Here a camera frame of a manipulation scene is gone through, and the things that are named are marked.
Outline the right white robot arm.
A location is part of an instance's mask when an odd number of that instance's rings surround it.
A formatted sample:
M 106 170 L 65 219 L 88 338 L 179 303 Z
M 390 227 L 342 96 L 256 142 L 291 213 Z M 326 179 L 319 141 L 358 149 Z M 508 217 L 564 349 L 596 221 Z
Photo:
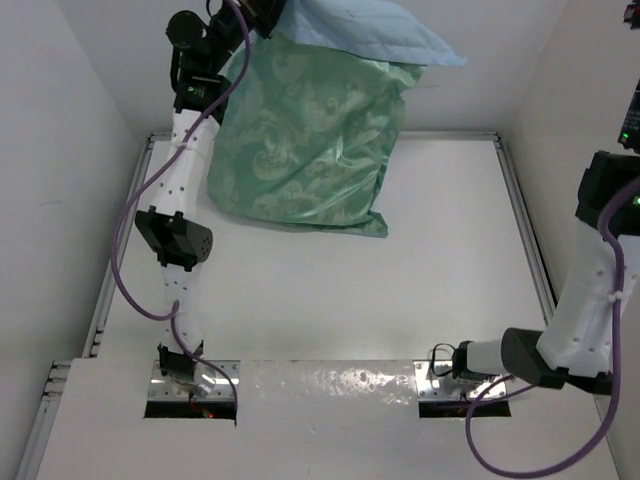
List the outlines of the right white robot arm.
M 620 390 L 613 329 L 639 279 L 639 100 L 621 127 L 624 153 L 597 151 L 578 189 L 573 263 L 543 331 L 507 329 L 454 350 L 449 377 L 480 384 L 511 375 L 532 386 Z

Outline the blue green pillowcase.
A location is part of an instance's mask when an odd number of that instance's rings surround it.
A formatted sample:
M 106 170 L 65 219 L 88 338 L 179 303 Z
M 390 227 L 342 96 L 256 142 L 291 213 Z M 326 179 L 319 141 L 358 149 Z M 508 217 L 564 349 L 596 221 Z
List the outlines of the blue green pillowcase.
M 223 213 L 384 238 L 374 210 L 403 128 L 404 94 L 465 59 L 392 1 L 290 1 L 269 38 L 229 64 L 241 82 L 213 145 Z

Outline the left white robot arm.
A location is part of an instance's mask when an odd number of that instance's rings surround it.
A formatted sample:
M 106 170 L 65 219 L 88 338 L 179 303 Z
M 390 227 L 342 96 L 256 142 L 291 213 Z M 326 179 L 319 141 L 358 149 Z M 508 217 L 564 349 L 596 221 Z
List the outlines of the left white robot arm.
M 158 346 L 160 371 L 180 380 L 195 380 L 204 350 L 200 322 L 189 304 L 214 235 L 196 221 L 197 199 L 227 100 L 239 85 L 222 70 L 250 33 L 269 38 L 284 8 L 282 1 L 225 1 L 207 21 L 182 10 L 166 28 L 175 94 L 168 165 L 134 223 L 160 264 L 171 312 Z

